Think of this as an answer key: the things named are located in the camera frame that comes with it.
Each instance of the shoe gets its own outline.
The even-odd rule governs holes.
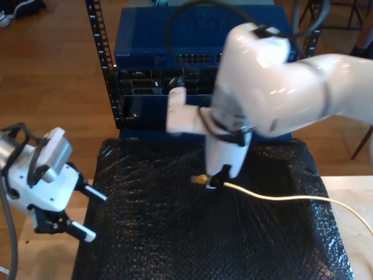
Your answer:
[[[29,16],[37,13],[42,8],[46,8],[43,0],[16,0],[15,9],[13,16],[16,19],[22,18],[24,16]]]
[[[4,11],[0,12],[0,28],[8,26],[10,24],[10,19],[5,16]]]
[[[19,19],[37,13],[46,8],[43,0],[9,0],[5,7],[5,16],[10,19]]]

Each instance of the metal rack post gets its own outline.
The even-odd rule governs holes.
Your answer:
[[[320,4],[314,4],[312,11],[313,13],[312,13],[311,24],[313,24],[314,20],[316,20],[320,14],[320,11],[321,11]],[[320,24],[318,28],[316,28],[313,32],[311,32],[309,35],[306,36],[304,45],[303,45],[303,49],[304,49],[304,53],[306,57],[313,57],[315,55],[317,43],[321,35],[321,28],[322,28],[322,23]]]
[[[100,0],[86,0],[86,6],[115,125],[120,129],[123,127],[123,112]]]

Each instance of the chair leg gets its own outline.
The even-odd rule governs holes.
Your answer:
[[[352,155],[351,159],[355,159],[356,156],[360,153],[361,149],[364,147],[365,143],[368,142],[369,137],[373,134],[373,127],[370,127],[366,135],[363,137],[363,140],[361,140],[359,146],[357,147],[356,151]]]

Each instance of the black rack frame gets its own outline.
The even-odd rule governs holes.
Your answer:
[[[107,93],[114,116],[116,127],[121,130],[125,129],[125,117],[119,96],[120,87],[116,79],[116,69],[114,60],[111,56],[109,41],[104,23],[104,17],[101,10],[100,0],[85,0],[88,12],[88,18],[91,24],[94,43],[97,49],[98,59],[100,60],[101,70],[103,72]],[[315,7],[314,13],[317,18],[320,10],[319,5]],[[317,42],[321,34],[321,28],[310,33],[304,43],[305,54],[307,57],[315,55]]]

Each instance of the blue network switch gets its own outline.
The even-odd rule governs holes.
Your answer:
[[[282,6],[238,6],[257,21],[291,33]],[[244,21],[216,6],[195,6],[182,13],[171,32],[171,44],[179,61],[168,52],[164,33],[170,16],[178,7],[123,8],[115,45],[119,69],[180,69],[187,63],[195,68],[215,68],[228,32]],[[289,62],[296,60],[292,50]]]

